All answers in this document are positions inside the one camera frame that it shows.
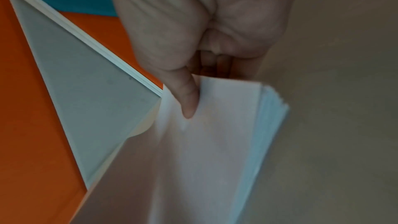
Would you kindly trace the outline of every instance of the gray surface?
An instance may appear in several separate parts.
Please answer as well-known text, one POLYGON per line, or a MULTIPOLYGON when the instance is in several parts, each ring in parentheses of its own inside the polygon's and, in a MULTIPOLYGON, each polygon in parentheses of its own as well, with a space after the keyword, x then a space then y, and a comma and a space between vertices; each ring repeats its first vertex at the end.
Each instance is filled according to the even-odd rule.
POLYGON ((89 186, 159 97, 25 1, 11 1, 89 186))
POLYGON ((398 0, 296 0, 258 78, 291 107, 244 224, 398 223, 398 0))

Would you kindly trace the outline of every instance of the gray panel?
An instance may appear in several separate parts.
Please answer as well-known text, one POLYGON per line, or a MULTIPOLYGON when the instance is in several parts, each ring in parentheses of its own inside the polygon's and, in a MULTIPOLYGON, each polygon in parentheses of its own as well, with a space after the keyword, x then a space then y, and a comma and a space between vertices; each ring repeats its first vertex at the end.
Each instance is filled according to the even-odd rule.
POLYGON ((23 0, 11 0, 86 186, 159 97, 23 0))

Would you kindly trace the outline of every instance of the beige wall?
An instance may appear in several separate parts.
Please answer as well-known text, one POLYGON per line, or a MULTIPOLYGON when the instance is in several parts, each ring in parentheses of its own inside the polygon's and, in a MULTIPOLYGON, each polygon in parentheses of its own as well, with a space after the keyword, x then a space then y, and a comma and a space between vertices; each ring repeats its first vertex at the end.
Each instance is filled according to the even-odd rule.
POLYGON ((291 113, 243 223, 398 223, 398 0, 296 0, 259 79, 291 113))

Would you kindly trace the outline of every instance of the white edge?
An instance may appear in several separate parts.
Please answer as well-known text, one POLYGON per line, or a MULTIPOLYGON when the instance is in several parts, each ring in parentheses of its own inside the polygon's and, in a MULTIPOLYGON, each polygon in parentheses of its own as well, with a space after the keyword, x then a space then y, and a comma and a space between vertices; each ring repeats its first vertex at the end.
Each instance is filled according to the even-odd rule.
POLYGON ((148 78, 146 78, 140 72, 135 70, 133 67, 131 67, 129 64, 127 64, 125 61, 120 59, 116 54, 112 53, 109 49, 107 49, 101 43, 96 41, 94 38, 92 38, 90 35, 88 35, 86 32, 84 32, 82 29, 80 29, 78 26, 76 26, 70 20, 65 18, 61 13, 56 11, 54 8, 52 8, 51 6, 46 4, 44 1, 42 1, 42 0, 24 0, 24 1, 29 3, 31 6, 36 8, 38 11, 43 13, 45 16, 47 16, 49 19, 51 19, 52 21, 54 21, 61 27, 63 27, 66 31, 73 34, 76 38, 83 41, 83 43, 85 43, 86 45, 88 45, 89 47, 94 49, 100 55, 104 56, 106 59, 108 59, 114 65, 119 67, 121 70, 123 70, 128 75, 130 75, 131 77, 133 77, 134 79, 139 81, 142 85, 146 86, 148 89, 153 91, 158 96, 161 96, 162 89, 160 87, 158 87, 156 84, 154 84, 148 78))

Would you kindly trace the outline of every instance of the hand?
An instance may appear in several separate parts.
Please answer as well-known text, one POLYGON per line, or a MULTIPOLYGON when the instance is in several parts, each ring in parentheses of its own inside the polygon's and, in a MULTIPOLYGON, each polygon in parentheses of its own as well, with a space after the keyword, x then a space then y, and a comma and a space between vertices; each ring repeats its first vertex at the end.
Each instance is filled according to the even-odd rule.
POLYGON ((137 61, 194 115, 191 73, 250 79, 285 31, 293 0, 113 0, 137 61))

